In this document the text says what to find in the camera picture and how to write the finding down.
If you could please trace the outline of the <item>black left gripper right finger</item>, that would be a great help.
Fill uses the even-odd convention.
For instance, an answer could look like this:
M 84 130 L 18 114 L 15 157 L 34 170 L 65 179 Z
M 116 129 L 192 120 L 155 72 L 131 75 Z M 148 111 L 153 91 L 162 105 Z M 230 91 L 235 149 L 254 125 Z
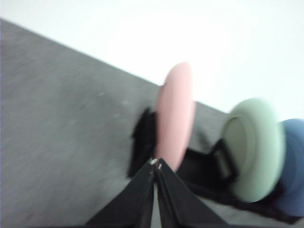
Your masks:
M 155 169 L 163 228 L 228 228 L 229 224 L 196 197 L 163 160 Z

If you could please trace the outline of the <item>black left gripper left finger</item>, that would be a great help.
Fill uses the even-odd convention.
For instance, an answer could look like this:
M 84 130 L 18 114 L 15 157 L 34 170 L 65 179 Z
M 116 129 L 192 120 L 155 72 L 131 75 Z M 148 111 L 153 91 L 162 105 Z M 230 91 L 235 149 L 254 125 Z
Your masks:
M 128 185 L 90 218 L 88 228 L 149 228 L 154 201 L 154 165 L 148 160 Z

